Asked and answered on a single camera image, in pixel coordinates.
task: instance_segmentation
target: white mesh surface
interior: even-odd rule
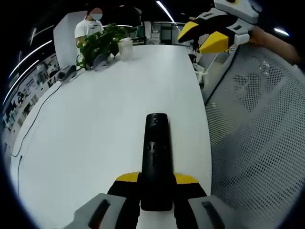
[[[212,194],[249,228],[274,228],[305,180],[305,77],[263,48],[240,47],[206,106]]]

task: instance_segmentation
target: person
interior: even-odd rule
[[[304,57],[301,56],[301,53],[294,46],[265,32],[257,26],[254,27],[249,42],[265,47],[282,57],[291,65],[300,64],[304,61]]]
[[[24,93],[17,92],[17,97],[18,97],[18,104],[22,104],[25,99]]]
[[[95,20],[93,18],[92,12],[95,15],[99,15],[100,17],[102,16],[102,10],[99,8],[89,9],[87,11],[87,16],[75,27],[74,35],[77,44],[78,42],[85,43],[85,36],[92,35],[97,32],[103,32],[104,30],[102,23],[99,20]]]
[[[49,76],[47,74],[47,67],[46,63],[43,62],[42,64],[39,64],[37,67],[37,84],[44,83],[46,80],[48,80]]]
[[[52,76],[54,76],[54,74],[58,72],[58,69],[56,67],[56,65],[54,63],[48,63],[48,69],[47,69],[47,73],[49,75],[49,77],[51,78]]]

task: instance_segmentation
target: face mask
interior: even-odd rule
[[[99,19],[101,19],[103,16],[102,13],[92,13],[92,18],[95,19],[96,21],[98,21]]]

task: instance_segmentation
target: white table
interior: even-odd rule
[[[175,172],[197,178],[211,193],[211,149],[203,99],[184,47],[134,47],[132,61],[84,72],[43,105],[20,155],[20,197],[42,228],[62,228],[76,209],[107,193],[116,177],[142,167],[145,119],[169,117]],[[46,97],[37,102],[17,137],[13,154]],[[19,157],[12,158],[16,186]],[[137,228],[174,228],[173,214],[141,212]]]

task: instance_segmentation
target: ceiling light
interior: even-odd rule
[[[20,81],[20,79],[23,77],[23,75],[24,75],[29,69],[31,69],[35,64],[37,64],[38,61],[39,61],[39,60],[35,61],[30,67],[27,68],[27,70],[25,70],[25,71],[21,74],[21,76],[19,76],[19,78],[16,80],[16,82],[13,84],[13,86],[10,88],[9,92],[8,92],[7,95],[5,96],[2,105],[4,105],[5,100],[6,100],[6,99],[8,98],[8,96],[10,95],[10,93],[11,93],[11,91],[13,90],[14,86]]]
[[[132,25],[117,25],[119,27],[132,27]]]
[[[19,52],[19,58],[18,58],[18,63],[20,63],[21,55],[22,55],[22,51],[20,50],[20,52]]]
[[[168,12],[168,10],[165,8],[165,6],[163,6],[163,4],[160,1],[156,1],[156,3],[161,7],[161,9],[167,14],[167,16],[171,19],[172,22],[175,23],[175,21],[173,20],[172,16],[170,15],[170,13]]]
[[[34,52],[36,52],[37,50],[41,49],[43,46],[51,43],[52,40],[44,43],[43,45],[39,46],[37,49],[35,49],[34,51],[30,52],[26,57],[24,57],[24,59],[22,61],[19,62],[19,64],[16,65],[16,67],[13,69],[13,71],[10,73],[9,78],[11,77],[11,75],[14,73],[14,71],[20,66],[20,64],[22,64],[29,56],[31,56]]]
[[[275,30],[276,32],[279,32],[279,33],[281,33],[281,34],[284,34],[284,35],[286,35],[286,36],[289,36],[289,34],[288,34],[286,31],[284,31],[284,30],[281,30],[281,29],[278,29],[278,28],[274,28],[274,30]]]
[[[33,41],[33,38],[34,38],[34,36],[35,36],[36,30],[37,30],[37,29],[34,28],[33,33],[32,33],[32,36],[30,37],[30,46],[32,45],[32,41]]]
[[[49,26],[49,27],[47,27],[47,28],[45,28],[45,29],[43,29],[43,30],[40,30],[38,33],[35,34],[34,37],[36,37],[38,34],[44,32],[44,31],[46,31],[46,30],[48,30],[48,29],[50,29],[50,28],[52,28],[52,27],[54,27],[54,26],[55,26],[55,25],[51,25],[51,26]]]

